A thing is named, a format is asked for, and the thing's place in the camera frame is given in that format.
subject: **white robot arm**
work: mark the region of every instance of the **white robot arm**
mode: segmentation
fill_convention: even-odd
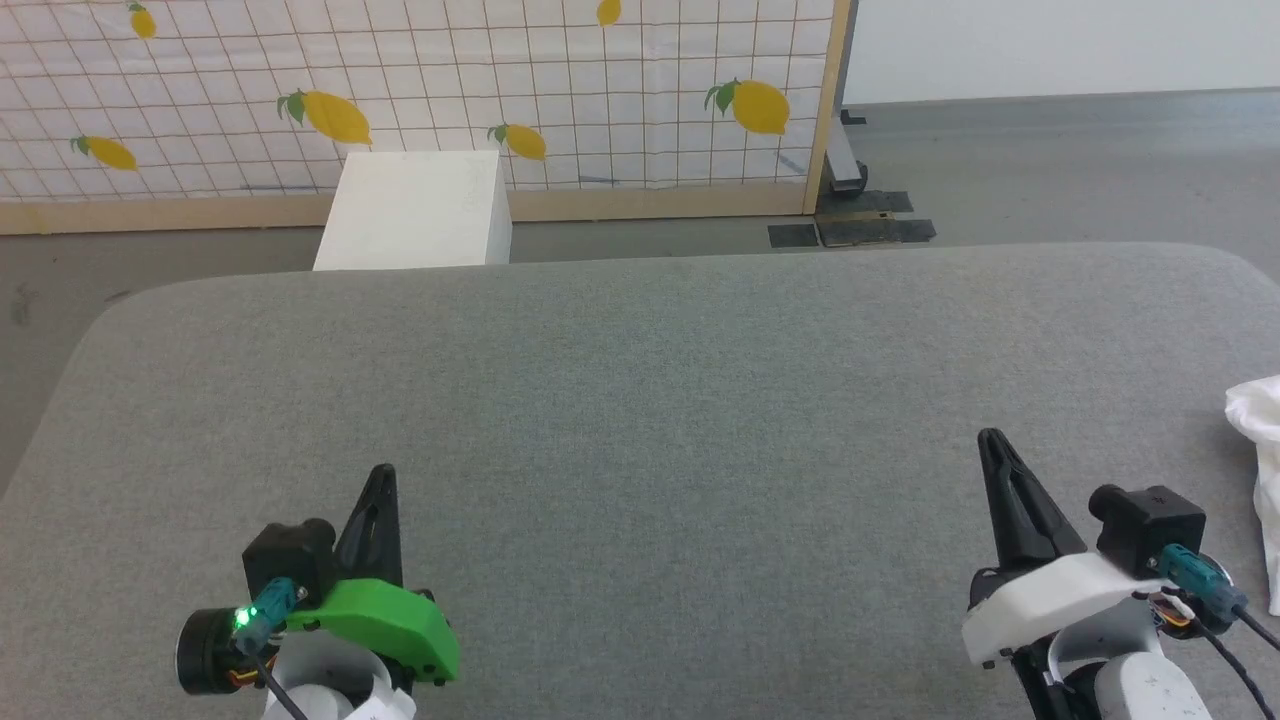
[[[969,588],[961,635],[973,664],[1007,661],[1037,720],[1208,719],[1158,633],[1206,637],[1274,719],[1216,635],[1240,618],[1280,643],[1248,615],[1230,577],[1198,553],[1203,510],[1158,486],[1105,486],[1089,500],[1103,523],[1098,552],[1089,552],[1004,433],[986,429],[978,446],[1000,565],[979,570]]]
[[[372,651],[325,630],[280,642],[271,675],[307,720],[413,720],[417,706]],[[351,698],[365,698],[353,706]],[[293,720],[275,693],[262,720]]]

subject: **gray table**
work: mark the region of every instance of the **gray table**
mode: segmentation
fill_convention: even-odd
[[[1252,446],[1280,288],[1189,246],[1080,245],[244,277],[113,307],[0,503],[6,717],[257,717],[188,698],[187,614],[268,521],[402,482],[406,580],[463,678],[431,717],[1028,717],[965,662],[998,425],[1091,542],[1107,482],[1210,512],[1265,600]],[[1229,644],[1280,702],[1280,662]],[[1256,717],[1204,643],[1220,719]]]

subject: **yellow lemon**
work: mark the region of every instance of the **yellow lemon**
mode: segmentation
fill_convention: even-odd
[[[133,152],[129,152],[128,147],[114,140],[82,135],[72,140],[72,147],[79,150],[84,155],[92,152],[93,158],[108,168],[134,172],[138,169],[138,161],[133,158]]]
[[[787,104],[787,96],[772,85],[754,79],[739,82],[733,78],[732,82],[708,90],[703,108],[707,108],[713,97],[721,115],[732,105],[733,119],[748,132],[782,135],[787,129],[791,106]]]
[[[534,128],[502,124],[489,128],[489,137],[493,137],[499,143],[506,141],[507,147],[511,147],[511,151],[521,158],[529,158],[530,160],[547,159],[547,141]]]
[[[369,119],[349,100],[343,100],[337,95],[312,90],[276,99],[275,114],[283,115],[283,110],[289,111],[289,117],[302,124],[303,115],[320,135],[338,142],[356,142],[360,145],[372,145],[369,137]]]
[[[156,36],[156,19],[146,8],[137,3],[129,3],[129,24],[133,26],[133,32],[138,33],[138,37],[146,40]]]
[[[595,19],[600,20],[600,27],[608,27],[622,17],[622,0],[600,0],[595,8]]]

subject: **green leaf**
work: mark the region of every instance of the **green leaf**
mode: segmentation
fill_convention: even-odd
[[[721,109],[722,117],[724,115],[724,111],[728,110],[728,106],[733,104],[733,92],[742,83],[737,82],[737,79],[733,79],[733,82],[726,82],[721,86],[721,91],[716,94],[716,106]]]
[[[302,104],[301,90],[289,96],[289,99],[284,102],[284,109],[289,111],[289,115],[292,115],[294,120],[298,120],[300,126],[302,124],[302,117],[307,111],[307,108]]]

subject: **white cloth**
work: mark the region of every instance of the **white cloth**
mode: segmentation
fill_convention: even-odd
[[[1280,375],[1226,391],[1226,419],[1258,445],[1253,509],[1262,521],[1262,552],[1271,591],[1267,610],[1280,615]]]

